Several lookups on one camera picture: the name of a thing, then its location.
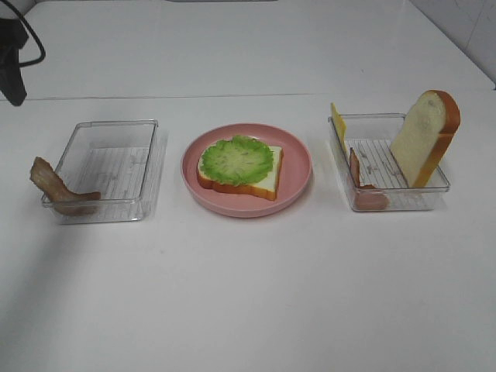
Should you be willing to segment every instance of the clear plastic container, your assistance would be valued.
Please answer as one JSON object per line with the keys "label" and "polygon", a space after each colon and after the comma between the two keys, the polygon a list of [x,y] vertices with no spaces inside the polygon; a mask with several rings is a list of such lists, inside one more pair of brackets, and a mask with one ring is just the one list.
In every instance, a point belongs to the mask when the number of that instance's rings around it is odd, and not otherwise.
{"label": "clear plastic container", "polygon": [[[332,118],[331,148],[341,175],[351,209],[356,212],[425,211],[434,209],[441,196],[450,189],[440,167],[424,188],[409,188],[394,160],[389,145],[399,132],[405,114],[341,115],[346,122],[343,151]],[[359,188],[350,170],[350,147],[360,162],[360,183],[375,188]]]}
{"label": "clear plastic container", "polygon": [[[157,203],[167,134],[156,120],[77,124],[55,172],[72,192],[100,191],[97,201],[51,202],[42,206],[60,224],[139,221]],[[81,208],[81,215],[57,211]]]}

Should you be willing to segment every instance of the white table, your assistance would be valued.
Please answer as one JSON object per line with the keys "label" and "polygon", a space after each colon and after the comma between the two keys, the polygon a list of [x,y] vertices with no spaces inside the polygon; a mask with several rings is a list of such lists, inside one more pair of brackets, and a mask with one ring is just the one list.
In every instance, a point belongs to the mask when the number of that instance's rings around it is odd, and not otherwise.
{"label": "white table", "polygon": [[[28,99],[492,89],[406,0],[41,2]],[[36,57],[32,39],[21,60]]]}
{"label": "white table", "polygon": [[[350,210],[329,151],[329,103],[406,111],[417,93],[0,102],[0,370],[489,372],[496,365],[492,92],[453,91],[463,123],[432,212]],[[158,119],[169,131],[153,217],[58,226],[28,180],[77,122]],[[186,146],[232,122],[304,141],[314,177],[262,219],[188,194]]]}

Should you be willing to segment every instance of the black object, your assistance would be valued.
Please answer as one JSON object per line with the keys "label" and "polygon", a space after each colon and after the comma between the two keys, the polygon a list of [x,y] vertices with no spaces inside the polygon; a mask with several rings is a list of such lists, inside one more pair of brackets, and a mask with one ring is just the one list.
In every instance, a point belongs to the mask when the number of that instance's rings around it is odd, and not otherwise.
{"label": "black object", "polygon": [[19,49],[27,40],[20,20],[0,19],[0,91],[14,106],[20,106],[27,95],[19,66]]}

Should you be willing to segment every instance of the white bread slice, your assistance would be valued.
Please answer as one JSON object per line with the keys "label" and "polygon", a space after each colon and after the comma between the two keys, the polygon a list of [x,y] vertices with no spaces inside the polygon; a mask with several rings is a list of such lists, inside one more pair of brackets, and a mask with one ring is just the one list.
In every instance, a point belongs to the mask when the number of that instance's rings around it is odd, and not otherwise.
{"label": "white bread slice", "polygon": [[460,110],[445,91],[418,98],[390,146],[409,187],[425,187],[459,125]]}
{"label": "white bread slice", "polygon": [[277,187],[279,185],[279,173],[281,172],[283,150],[282,147],[279,146],[269,146],[269,148],[274,154],[272,170],[262,181],[259,181],[256,184],[241,184],[239,186],[233,186],[231,184],[220,184],[219,182],[213,181],[200,169],[203,164],[203,153],[198,161],[198,183],[203,188],[211,188],[217,192],[224,192],[226,194],[253,195],[273,201],[277,198]]}

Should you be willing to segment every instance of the pink plate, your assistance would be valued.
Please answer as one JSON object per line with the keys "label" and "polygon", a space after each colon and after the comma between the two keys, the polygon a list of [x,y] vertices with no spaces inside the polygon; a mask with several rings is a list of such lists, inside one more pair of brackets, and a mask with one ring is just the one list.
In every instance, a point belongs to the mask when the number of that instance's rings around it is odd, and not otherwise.
{"label": "pink plate", "polygon": [[[253,136],[267,145],[283,148],[275,201],[252,195],[223,194],[204,189],[198,183],[196,169],[203,151],[218,140],[230,140],[236,134]],[[182,158],[181,173],[193,198],[207,209],[221,215],[252,218],[279,212],[294,202],[312,175],[312,160],[306,146],[292,134],[264,124],[240,123],[213,129],[193,141]]]}

